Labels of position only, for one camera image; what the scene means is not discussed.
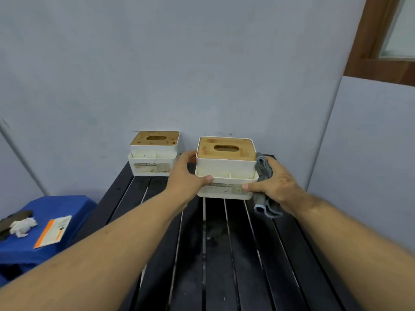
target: label sticker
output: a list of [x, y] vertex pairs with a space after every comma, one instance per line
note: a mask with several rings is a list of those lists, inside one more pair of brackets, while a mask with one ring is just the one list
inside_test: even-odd
[[62, 239], [71, 218], [72, 215], [49, 220], [33, 248], [36, 249], [58, 243]]
[[134, 164], [137, 172], [170, 172], [170, 164]]
[[215, 183], [215, 182], [212, 182], [212, 183], [208, 184], [208, 186], [210, 186], [210, 187], [225, 188], [225, 190], [222, 193], [227, 193], [229, 191], [231, 193], [244, 193], [244, 191], [242, 190], [242, 185], [241, 184], [226, 184], [226, 183]]

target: microfiber towel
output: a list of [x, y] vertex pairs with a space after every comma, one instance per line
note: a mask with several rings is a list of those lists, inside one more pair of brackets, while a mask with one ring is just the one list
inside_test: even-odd
[[[258, 182], [271, 178], [273, 174], [272, 168], [260, 152], [257, 152], [255, 170], [259, 176]], [[281, 205], [271, 200], [264, 193], [254, 192], [254, 204], [254, 208], [257, 213], [264, 213], [265, 216], [269, 218], [279, 218], [283, 216], [283, 213], [281, 212]]]

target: wooden lid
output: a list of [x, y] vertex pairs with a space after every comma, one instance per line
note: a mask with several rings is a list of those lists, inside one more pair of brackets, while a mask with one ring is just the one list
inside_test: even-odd
[[175, 146], [180, 132], [176, 131], [139, 131], [131, 145]]
[[252, 141], [248, 138], [200, 138], [199, 158], [256, 161], [257, 156]]

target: orange stripe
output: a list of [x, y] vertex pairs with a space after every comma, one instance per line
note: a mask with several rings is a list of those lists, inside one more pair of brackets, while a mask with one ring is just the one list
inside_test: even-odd
[[42, 235], [40, 235], [39, 239], [36, 241], [33, 247], [34, 249], [40, 247], [40, 244], [42, 243], [43, 238], [45, 237], [45, 235], [48, 233], [48, 231], [52, 227], [54, 221], [55, 221], [54, 219], [49, 220], [49, 223], [46, 225], [45, 229], [43, 230]]
[[59, 240], [60, 236], [62, 235], [62, 231], [63, 231], [63, 229], [62, 230], [59, 230], [58, 236], [56, 237], [55, 241], [58, 241]]

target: person's right hand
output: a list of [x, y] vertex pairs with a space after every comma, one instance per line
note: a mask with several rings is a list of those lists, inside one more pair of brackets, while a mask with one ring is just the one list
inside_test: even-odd
[[306, 203], [309, 195], [295, 182], [291, 173], [274, 158], [265, 156], [272, 168], [273, 176], [270, 179], [245, 183], [243, 190], [251, 192], [263, 192], [274, 201], [281, 204], [282, 208], [293, 215], [297, 215], [302, 209], [309, 207]]

